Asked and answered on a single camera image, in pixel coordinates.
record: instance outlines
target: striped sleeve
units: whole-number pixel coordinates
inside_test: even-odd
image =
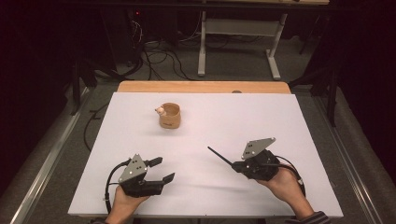
[[[297,219],[288,219],[285,221],[286,224],[331,224],[330,219],[323,212],[316,212],[310,217],[306,217],[299,221]]]

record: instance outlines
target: hand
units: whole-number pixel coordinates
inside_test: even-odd
[[[271,180],[256,181],[271,190],[279,200],[287,203],[297,219],[301,220],[314,214],[314,210],[301,192],[297,178],[291,170],[279,167],[279,171]]]
[[[134,210],[143,201],[147,200],[149,196],[134,198],[128,196],[123,191],[122,187],[117,186],[116,196],[113,203],[113,208],[106,219],[106,223],[109,224],[121,224],[125,223],[134,213]]]

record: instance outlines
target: white tabletop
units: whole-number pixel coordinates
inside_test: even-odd
[[[155,108],[176,103],[181,124],[160,127]],[[114,93],[68,213],[106,214],[103,201],[110,171],[136,153],[143,160],[163,157],[146,180],[175,174],[162,195],[142,203],[137,217],[272,217],[291,209],[265,187],[247,180],[218,158],[241,161],[247,141],[275,137],[267,149],[293,162],[308,200],[329,217],[342,211],[333,193],[298,102],[272,93]],[[113,175],[117,182],[122,173]],[[115,187],[110,187],[113,201]]]

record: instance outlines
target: floor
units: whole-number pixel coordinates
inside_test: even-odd
[[[151,69],[144,63],[128,78],[272,80],[263,52],[271,45],[270,39],[213,36],[207,45],[205,77],[196,75],[199,47],[193,39],[181,42],[177,48],[157,42],[146,45],[148,54],[142,58],[146,63],[150,61]],[[282,81],[289,82],[303,74],[315,49],[315,41],[299,54],[302,45],[297,37],[281,40],[276,62]],[[126,64],[119,64],[119,73],[128,69]],[[0,201],[0,223],[87,222],[87,218],[67,215],[67,209],[106,113],[103,106],[118,87],[114,79],[99,71],[97,74],[99,84],[96,88],[81,88],[83,104],[78,113],[70,116],[73,101],[69,100],[64,112],[15,177]],[[333,223],[394,223],[396,189],[370,148],[342,92],[337,92],[336,127],[333,128],[324,115],[326,98],[312,97],[309,88],[299,86],[292,92],[298,98],[345,215],[334,219]],[[67,95],[71,99],[71,90]],[[43,164],[53,165],[43,168]],[[267,219],[267,223],[282,222],[282,218]]]

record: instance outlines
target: gray floor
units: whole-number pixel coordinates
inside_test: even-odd
[[[177,63],[177,54],[184,73],[198,80],[272,80],[270,69],[264,58],[263,50],[269,46],[269,39],[249,42],[251,37],[235,37],[238,41],[230,41],[223,48],[221,39],[209,40],[206,56],[206,76],[196,76],[198,46],[193,42],[180,44],[178,48],[161,44],[147,46],[150,61],[155,63],[152,68],[161,78],[166,80],[183,80],[184,76]],[[276,52],[276,61],[283,81],[291,81],[299,77],[309,61],[315,48],[311,42],[303,55],[298,52],[303,43],[298,38],[281,40]],[[120,71],[127,69],[122,64]],[[130,78],[145,80],[149,77],[146,65]],[[118,83],[114,80],[99,79],[95,89],[84,94],[85,104],[79,110],[78,119],[69,135],[64,131],[70,127],[70,116],[73,106],[69,101],[62,115],[54,122],[46,136],[32,152],[18,175],[0,201],[0,223],[9,223],[21,206],[22,201],[42,164],[59,145],[59,158],[56,166],[49,171],[50,178],[41,186],[35,196],[32,209],[29,210],[24,223],[86,223],[87,219],[67,215],[68,207],[74,191],[82,175],[90,151],[84,144],[84,130],[92,116],[90,110],[97,110],[107,103]],[[323,98],[311,97],[309,87],[300,86],[293,93],[297,95],[308,128],[317,146],[334,192],[344,212],[344,217],[333,220],[333,223],[395,223],[396,221],[396,189],[384,171],[378,158],[370,148],[370,144],[361,131],[359,123],[350,112],[343,94],[337,92],[334,129],[323,117]],[[106,110],[100,111],[97,117],[102,118]],[[87,128],[87,143],[91,147],[99,131],[101,119],[94,119]],[[268,223],[282,223],[281,218],[269,218]]]

